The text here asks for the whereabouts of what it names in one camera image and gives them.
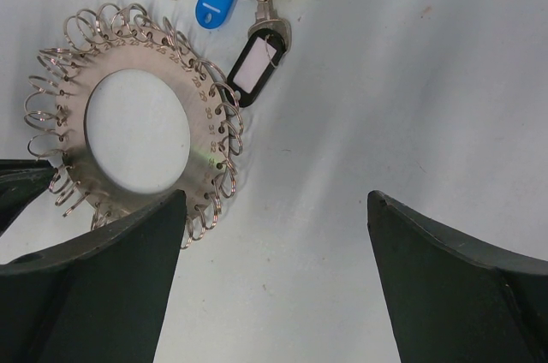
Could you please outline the metal disc with keyrings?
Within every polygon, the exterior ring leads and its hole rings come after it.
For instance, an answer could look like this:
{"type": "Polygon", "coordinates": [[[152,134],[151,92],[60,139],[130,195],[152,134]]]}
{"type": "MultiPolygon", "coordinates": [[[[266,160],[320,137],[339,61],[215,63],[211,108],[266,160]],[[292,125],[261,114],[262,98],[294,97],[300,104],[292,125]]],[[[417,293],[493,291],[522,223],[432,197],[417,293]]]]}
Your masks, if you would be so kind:
{"type": "Polygon", "coordinates": [[[238,186],[245,125],[223,72],[138,3],[80,9],[63,37],[37,53],[23,115],[29,154],[55,165],[56,206],[88,207],[98,229],[181,191],[189,248],[238,186]]]}

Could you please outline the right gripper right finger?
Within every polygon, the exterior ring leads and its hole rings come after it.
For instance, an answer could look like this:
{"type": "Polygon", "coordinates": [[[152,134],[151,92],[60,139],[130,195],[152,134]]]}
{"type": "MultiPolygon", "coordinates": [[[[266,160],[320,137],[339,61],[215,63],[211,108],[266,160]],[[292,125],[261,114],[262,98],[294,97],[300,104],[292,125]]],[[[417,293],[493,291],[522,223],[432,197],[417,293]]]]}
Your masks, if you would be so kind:
{"type": "Polygon", "coordinates": [[[367,228],[403,362],[545,362],[547,263],[426,217],[380,191],[367,228]]]}

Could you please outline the black key tag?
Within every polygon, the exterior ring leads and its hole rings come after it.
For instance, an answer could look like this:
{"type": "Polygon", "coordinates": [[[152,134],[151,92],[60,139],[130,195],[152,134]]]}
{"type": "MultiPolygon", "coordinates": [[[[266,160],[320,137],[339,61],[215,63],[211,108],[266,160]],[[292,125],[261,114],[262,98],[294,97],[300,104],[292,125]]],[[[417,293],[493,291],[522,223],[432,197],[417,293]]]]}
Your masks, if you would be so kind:
{"type": "Polygon", "coordinates": [[[227,78],[241,108],[255,102],[286,52],[282,35],[273,29],[251,34],[227,78]]]}

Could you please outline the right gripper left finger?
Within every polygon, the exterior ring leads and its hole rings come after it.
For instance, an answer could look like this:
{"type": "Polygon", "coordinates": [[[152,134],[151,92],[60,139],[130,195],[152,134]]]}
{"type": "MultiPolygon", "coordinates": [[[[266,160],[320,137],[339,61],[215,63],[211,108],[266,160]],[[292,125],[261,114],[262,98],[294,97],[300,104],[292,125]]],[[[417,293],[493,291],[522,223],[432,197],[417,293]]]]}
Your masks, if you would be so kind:
{"type": "Polygon", "coordinates": [[[187,215],[175,191],[1,267],[3,362],[151,362],[187,215]]]}

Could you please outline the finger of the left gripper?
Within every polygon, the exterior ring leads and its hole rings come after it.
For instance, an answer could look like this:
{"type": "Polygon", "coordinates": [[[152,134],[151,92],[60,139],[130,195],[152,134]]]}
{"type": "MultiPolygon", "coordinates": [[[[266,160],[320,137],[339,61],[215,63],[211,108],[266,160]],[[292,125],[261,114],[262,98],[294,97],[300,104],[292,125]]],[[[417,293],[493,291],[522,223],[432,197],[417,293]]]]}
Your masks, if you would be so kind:
{"type": "Polygon", "coordinates": [[[1,234],[46,191],[57,174],[47,160],[1,160],[1,234]]]}

